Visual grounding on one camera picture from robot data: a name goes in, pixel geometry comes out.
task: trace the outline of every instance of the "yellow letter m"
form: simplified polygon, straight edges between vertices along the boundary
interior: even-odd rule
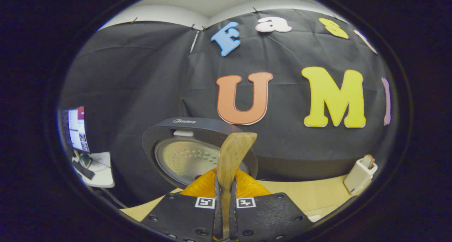
[[[363,128],[366,125],[363,76],[359,72],[347,70],[340,89],[322,67],[306,67],[302,75],[309,80],[311,90],[310,114],[304,121],[306,126],[324,127],[328,124],[324,104],[328,107],[334,126],[340,124],[347,107],[349,114],[344,119],[346,127]]]

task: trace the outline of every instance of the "keyboard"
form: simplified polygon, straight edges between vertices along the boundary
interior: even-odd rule
[[[89,180],[91,180],[94,177],[95,173],[83,167],[79,162],[72,160],[72,166],[74,166],[74,168],[77,171],[79,171],[81,174],[83,174],[83,176],[87,177]]]

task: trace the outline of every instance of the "monitor screen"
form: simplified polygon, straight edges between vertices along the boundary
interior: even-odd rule
[[[69,139],[73,148],[89,152],[84,127],[84,107],[63,111],[64,123],[68,124]]]

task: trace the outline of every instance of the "orange letter u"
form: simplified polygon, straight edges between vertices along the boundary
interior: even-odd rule
[[[253,106],[242,111],[236,109],[236,87],[242,77],[228,75],[218,78],[218,115],[224,121],[237,125],[251,125],[261,120],[267,111],[268,82],[271,79],[273,75],[267,72],[252,73],[248,76],[248,80],[254,85]]]

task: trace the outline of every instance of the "midea logo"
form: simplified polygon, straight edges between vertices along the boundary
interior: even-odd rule
[[[196,121],[177,119],[177,120],[173,120],[173,123],[196,123]]]

